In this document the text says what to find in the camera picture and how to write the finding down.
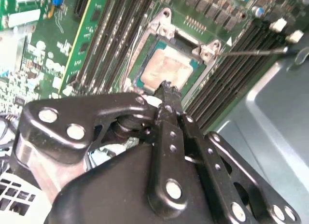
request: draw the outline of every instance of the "black ram slot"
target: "black ram slot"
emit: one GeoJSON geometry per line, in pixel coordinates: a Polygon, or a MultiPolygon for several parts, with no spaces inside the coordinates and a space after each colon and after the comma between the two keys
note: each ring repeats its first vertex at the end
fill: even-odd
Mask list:
{"type": "Polygon", "coordinates": [[[96,57],[92,59],[93,61],[92,70],[90,74],[87,76],[87,79],[85,81],[85,86],[87,87],[88,93],[91,93],[91,89],[97,83],[98,75],[103,74],[103,72],[101,72],[101,65],[103,60],[111,53],[111,48],[113,46],[112,45],[109,46],[109,44],[111,43],[112,40],[116,39],[116,36],[113,35],[115,30],[120,29],[120,27],[118,26],[118,22],[119,20],[121,20],[121,17],[125,15],[126,1],[127,0],[119,1],[119,8],[116,11],[112,12],[110,20],[107,23],[104,33],[102,34],[102,39],[100,44],[98,45],[96,57]]]}
{"type": "MultiPolygon", "coordinates": [[[[240,51],[240,50],[246,49],[248,44],[250,44],[250,42],[252,41],[253,36],[258,34],[258,30],[255,29],[254,25],[251,25],[245,33],[252,33],[253,35],[252,36],[243,35],[242,38],[236,43],[236,45],[233,47],[231,51],[240,51]]],[[[218,67],[221,70],[217,70],[214,73],[214,75],[211,76],[209,82],[206,83],[202,91],[199,93],[199,96],[197,96],[197,98],[199,97],[201,99],[197,99],[197,98],[194,99],[194,101],[191,103],[191,105],[187,109],[188,113],[194,113],[195,110],[199,108],[199,106],[204,100],[202,98],[206,98],[207,93],[209,92],[209,87],[212,85],[210,82],[216,82],[216,80],[219,81],[221,77],[228,71],[229,66],[232,65],[234,61],[236,60],[237,60],[237,57],[229,57],[229,56],[225,57],[222,60],[220,66],[218,67]]]]}
{"type": "MultiPolygon", "coordinates": [[[[232,51],[272,49],[281,46],[284,38],[267,29],[267,24],[251,24],[232,51]]],[[[268,56],[225,57],[216,72],[190,104],[187,112],[202,131],[219,117],[227,106],[246,90],[247,84],[259,73],[268,56]]]]}
{"type": "MultiPolygon", "coordinates": [[[[252,50],[254,47],[256,47],[261,41],[262,33],[259,33],[257,36],[258,38],[255,39],[252,42],[249,42],[249,46],[247,46],[247,50],[252,50]]],[[[211,82],[210,88],[207,90],[207,100],[203,101],[203,104],[206,106],[199,106],[195,111],[194,114],[196,115],[195,118],[199,119],[203,112],[212,104],[213,98],[210,96],[211,94],[219,95],[221,91],[223,90],[224,86],[228,85],[228,81],[233,78],[233,76],[238,72],[238,70],[242,70],[241,67],[249,58],[250,56],[239,56],[239,57],[229,57],[231,60],[234,60],[232,64],[228,66],[226,69],[225,77],[220,77],[219,80],[216,80],[215,82],[211,82]]]]}
{"type": "Polygon", "coordinates": [[[76,0],[74,6],[74,15],[78,18],[82,18],[87,6],[88,0],[76,0]]]}
{"type": "Polygon", "coordinates": [[[132,26],[132,28],[130,29],[130,31],[127,35],[126,44],[124,44],[124,47],[120,50],[120,53],[119,53],[119,56],[118,56],[119,61],[117,61],[114,66],[110,67],[111,69],[109,70],[109,72],[111,72],[111,75],[108,77],[107,83],[104,86],[104,90],[103,90],[104,93],[107,93],[109,91],[110,87],[112,86],[112,84],[113,84],[113,82],[114,82],[114,80],[115,80],[124,60],[125,60],[125,55],[127,54],[132,43],[134,42],[136,34],[138,33],[139,26],[140,26],[142,19],[143,19],[143,14],[145,14],[147,12],[152,1],[153,0],[144,0],[141,9],[135,15],[135,17],[137,17],[137,21],[136,21],[135,25],[132,26]]]}
{"type": "Polygon", "coordinates": [[[93,67],[92,67],[92,63],[94,61],[94,59],[96,58],[96,54],[97,52],[97,46],[98,43],[101,43],[102,41],[102,37],[101,37],[101,33],[103,31],[103,29],[106,26],[107,22],[116,22],[115,20],[112,20],[112,17],[110,17],[111,11],[112,10],[116,10],[119,7],[117,7],[117,5],[119,3],[117,3],[118,0],[107,0],[106,1],[106,6],[104,7],[104,11],[103,14],[98,22],[98,27],[95,31],[94,37],[92,38],[90,47],[89,47],[89,51],[86,55],[85,61],[83,63],[82,68],[80,69],[77,77],[76,77],[76,82],[79,83],[79,88],[78,90],[80,90],[82,88],[82,86],[84,85],[84,81],[86,80],[88,74],[91,73],[91,71],[93,71],[93,67]]]}
{"type": "MultiPolygon", "coordinates": [[[[132,0],[129,8],[126,10],[124,17],[123,17],[123,21],[119,25],[119,28],[118,28],[118,30],[115,34],[115,38],[113,39],[113,41],[111,43],[110,49],[108,50],[106,55],[102,56],[101,61],[97,65],[97,72],[99,72],[99,73],[95,75],[96,82],[93,85],[94,93],[99,93],[99,94],[102,93],[103,81],[106,78],[108,79],[108,74],[110,73],[110,68],[111,68],[111,66],[114,62],[113,60],[116,56],[116,52],[119,51],[119,47],[121,45],[121,42],[124,39],[124,37],[127,35],[127,32],[129,30],[128,28],[129,28],[129,25],[130,25],[132,19],[134,17],[138,17],[136,15],[136,12],[139,11],[142,2],[143,2],[143,0],[132,0]]],[[[137,19],[134,20],[134,23],[132,24],[132,26],[136,25],[136,23],[137,23],[137,19]]],[[[126,46],[126,44],[127,44],[127,42],[123,43],[122,48],[124,48],[126,46]]]]}

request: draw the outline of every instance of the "metal rivet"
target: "metal rivet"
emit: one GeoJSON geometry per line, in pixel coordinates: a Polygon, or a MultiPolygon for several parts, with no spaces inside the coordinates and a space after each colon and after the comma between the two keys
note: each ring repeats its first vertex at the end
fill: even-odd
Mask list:
{"type": "Polygon", "coordinates": [[[166,183],[166,191],[173,199],[179,199],[182,196],[182,190],[175,180],[169,180],[166,183]]]}
{"type": "Polygon", "coordinates": [[[82,126],[80,126],[78,124],[71,124],[67,128],[67,134],[72,139],[81,140],[84,137],[84,135],[85,135],[85,130],[84,130],[84,128],[82,126]]]}
{"type": "Polygon", "coordinates": [[[169,17],[169,12],[168,12],[168,11],[164,11],[164,12],[163,12],[163,15],[164,15],[166,18],[168,18],[168,17],[169,17]]]}
{"type": "Polygon", "coordinates": [[[170,134],[170,136],[172,136],[172,137],[176,137],[176,133],[173,132],[173,131],[171,131],[169,134],[170,134]]]}
{"type": "Polygon", "coordinates": [[[39,112],[39,118],[46,123],[53,123],[57,120],[58,114],[53,109],[44,109],[39,112]]]}
{"type": "Polygon", "coordinates": [[[220,137],[217,134],[213,134],[212,136],[215,141],[220,142],[220,137]]]}
{"type": "Polygon", "coordinates": [[[146,133],[146,135],[149,135],[150,134],[150,128],[146,128],[145,133],[146,133]]]}
{"type": "Polygon", "coordinates": [[[171,145],[169,146],[169,149],[170,149],[170,151],[173,152],[173,153],[176,152],[176,150],[177,150],[176,146],[173,145],[173,144],[171,144],[171,145]]]}
{"type": "Polygon", "coordinates": [[[221,167],[220,167],[220,165],[218,165],[218,164],[215,164],[214,165],[214,167],[216,168],[216,170],[218,170],[218,171],[220,171],[221,170],[221,167]]]}
{"type": "Polygon", "coordinates": [[[293,211],[289,208],[289,207],[284,207],[284,210],[286,212],[286,214],[293,220],[295,221],[296,220],[296,217],[295,215],[293,214],[293,211]]]}
{"type": "Polygon", "coordinates": [[[170,105],[165,105],[166,110],[168,110],[170,113],[173,112],[173,109],[170,105]]]}
{"type": "Polygon", "coordinates": [[[273,209],[274,209],[274,213],[275,215],[281,220],[281,221],[284,221],[285,217],[284,217],[284,214],[282,212],[282,210],[276,206],[276,205],[273,205],[273,209]]]}
{"type": "Polygon", "coordinates": [[[143,99],[142,97],[137,97],[135,100],[136,100],[138,103],[140,103],[141,105],[144,105],[144,104],[145,104],[145,101],[144,101],[144,99],[143,99]]]}
{"type": "Polygon", "coordinates": [[[232,208],[233,214],[239,221],[244,222],[246,220],[246,214],[239,204],[237,204],[236,202],[233,202],[231,205],[231,208],[232,208]]]}
{"type": "Polygon", "coordinates": [[[190,116],[187,116],[187,120],[188,120],[190,123],[193,123],[193,118],[191,118],[190,116]]]}

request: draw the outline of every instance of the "green circuit board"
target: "green circuit board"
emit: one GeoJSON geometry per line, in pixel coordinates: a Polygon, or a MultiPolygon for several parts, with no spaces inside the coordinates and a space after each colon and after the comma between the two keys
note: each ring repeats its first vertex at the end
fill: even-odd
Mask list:
{"type": "MultiPolygon", "coordinates": [[[[75,95],[74,91],[63,93],[63,90],[70,83],[70,78],[78,73],[83,64],[106,1],[88,0],[83,17],[78,19],[74,16],[76,0],[64,0],[64,4],[55,9],[50,19],[44,19],[48,12],[47,5],[50,2],[50,0],[45,0],[45,3],[40,6],[43,13],[41,13],[35,30],[29,32],[30,34],[19,41],[21,46],[19,49],[20,67],[15,67],[14,71],[8,72],[3,69],[3,72],[0,72],[0,107],[2,111],[19,114],[22,106],[31,100],[75,95]]],[[[218,39],[222,44],[223,51],[229,51],[251,23],[253,19],[252,7],[263,1],[265,0],[153,0],[144,22],[146,24],[151,22],[162,9],[169,8],[172,25],[201,43],[209,43],[218,39]],[[209,14],[211,7],[215,8],[215,14],[209,14]]],[[[292,20],[296,26],[309,22],[306,19],[308,8],[305,9],[299,2],[284,0],[278,4],[276,1],[266,0],[263,5],[265,15],[271,14],[274,9],[277,9],[284,11],[287,20],[292,20]]],[[[5,14],[3,12],[4,4],[1,0],[2,15],[5,14]]],[[[145,29],[141,31],[137,42],[140,41],[144,31],[145,29]]],[[[156,41],[156,36],[150,35],[148,37],[128,75],[132,82],[136,80],[141,66],[145,64],[147,55],[156,41]]],[[[126,61],[112,85],[112,92],[120,91],[120,79],[128,59],[129,55],[126,55],[126,61]]],[[[194,69],[182,88],[183,96],[196,83],[204,69],[203,64],[194,69]]],[[[200,88],[201,86],[197,87],[192,98],[200,88]]]]}
{"type": "Polygon", "coordinates": [[[0,31],[46,19],[51,0],[0,0],[0,31]]]}

